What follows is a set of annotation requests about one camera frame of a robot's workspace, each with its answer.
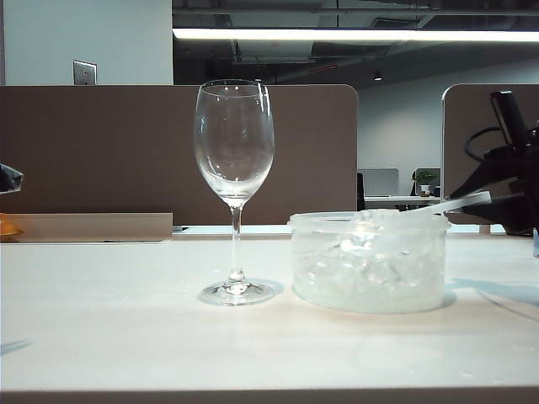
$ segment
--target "orange object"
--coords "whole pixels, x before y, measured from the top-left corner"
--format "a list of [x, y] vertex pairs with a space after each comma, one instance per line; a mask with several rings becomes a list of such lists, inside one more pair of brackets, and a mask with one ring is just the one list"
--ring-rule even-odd
[[0, 236], [13, 236], [22, 232], [16, 225], [8, 221], [5, 213], [0, 213]]

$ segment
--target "glass stem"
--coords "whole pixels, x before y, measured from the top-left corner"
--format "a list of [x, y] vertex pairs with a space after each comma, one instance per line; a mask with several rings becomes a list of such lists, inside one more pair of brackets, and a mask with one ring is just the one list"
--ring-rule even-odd
[[243, 206], [233, 206], [232, 212], [232, 268], [228, 276], [228, 282], [233, 284], [243, 282], [245, 276], [242, 270], [242, 252], [240, 248], [240, 232], [242, 227], [242, 209]]

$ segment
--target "glass base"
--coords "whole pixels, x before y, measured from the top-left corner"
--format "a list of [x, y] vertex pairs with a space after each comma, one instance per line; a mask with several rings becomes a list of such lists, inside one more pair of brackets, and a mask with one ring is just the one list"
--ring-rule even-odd
[[202, 290], [200, 299], [218, 306], [253, 305], [271, 299], [275, 292], [267, 284], [244, 282], [225, 282], [213, 284]]

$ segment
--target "desk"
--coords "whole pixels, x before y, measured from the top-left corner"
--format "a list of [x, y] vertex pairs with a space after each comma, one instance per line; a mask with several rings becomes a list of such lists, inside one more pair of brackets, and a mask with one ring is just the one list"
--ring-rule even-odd
[[396, 205], [432, 205], [440, 203], [440, 197], [436, 196], [366, 196], [367, 209], [386, 208], [394, 209]]
[[2, 245], [3, 403], [537, 402], [531, 239], [449, 234], [445, 307], [407, 315], [300, 300], [286, 237], [243, 244], [273, 300], [198, 301], [229, 254], [182, 236]]

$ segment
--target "light switch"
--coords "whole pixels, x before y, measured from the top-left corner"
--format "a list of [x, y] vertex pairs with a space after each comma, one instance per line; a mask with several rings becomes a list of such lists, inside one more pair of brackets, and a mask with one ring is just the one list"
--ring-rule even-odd
[[73, 82], [76, 86], [97, 85], [98, 65], [87, 61], [73, 61]]

